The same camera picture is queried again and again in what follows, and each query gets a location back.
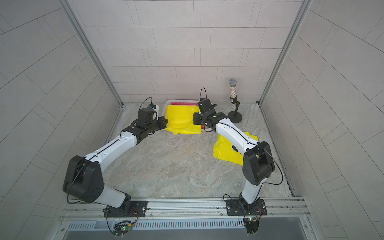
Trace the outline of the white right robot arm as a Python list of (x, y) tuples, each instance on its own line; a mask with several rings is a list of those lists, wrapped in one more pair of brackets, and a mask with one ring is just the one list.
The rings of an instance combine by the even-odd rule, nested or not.
[(239, 207), (248, 211), (260, 198), (260, 191), (263, 185), (278, 186), (283, 183), (284, 175), (281, 170), (281, 180), (278, 183), (271, 183), (268, 179), (277, 167), (271, 152), (270, 145), (263, 141), (258, 142), (247, 136), (222, 112), (213, 111), (208, 113), (194, 113), (193, 124), (203, 125), (210, 128), (227, 139), (232, 146), (243, 156), (243, 174), (246, 183), (239, 196)]

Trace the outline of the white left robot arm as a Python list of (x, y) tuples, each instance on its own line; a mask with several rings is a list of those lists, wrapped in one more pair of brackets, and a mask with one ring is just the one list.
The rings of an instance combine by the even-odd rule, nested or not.
[(148, 135), (167, 127), (168, 120), (159, 117), (146, 124), (134, 121), (118, 137), (100, 149), (84, 156), (74, 156), (68, 165), (63, 191), (85, 203), (99, 203), (119, 212), (131, 211), (131, 196), (108, 187), (104, 170), (127, 150), (135, 147)]

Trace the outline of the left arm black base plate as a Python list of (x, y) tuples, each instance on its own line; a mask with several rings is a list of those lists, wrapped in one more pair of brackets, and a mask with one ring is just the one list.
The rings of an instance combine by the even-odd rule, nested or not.
[(126, 201), (119, 208), (107, 206), (103, 209), (105, 218), (135, 218), (146, 215), (148, 201)]

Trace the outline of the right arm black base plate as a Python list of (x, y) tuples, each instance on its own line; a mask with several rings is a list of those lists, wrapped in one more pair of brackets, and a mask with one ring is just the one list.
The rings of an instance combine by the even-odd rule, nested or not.
[(258, 199), (253, 204), (240, 203), (239, 199), (225, 200), (228, 216), (266, 216), (268, 214), (265, 201)]

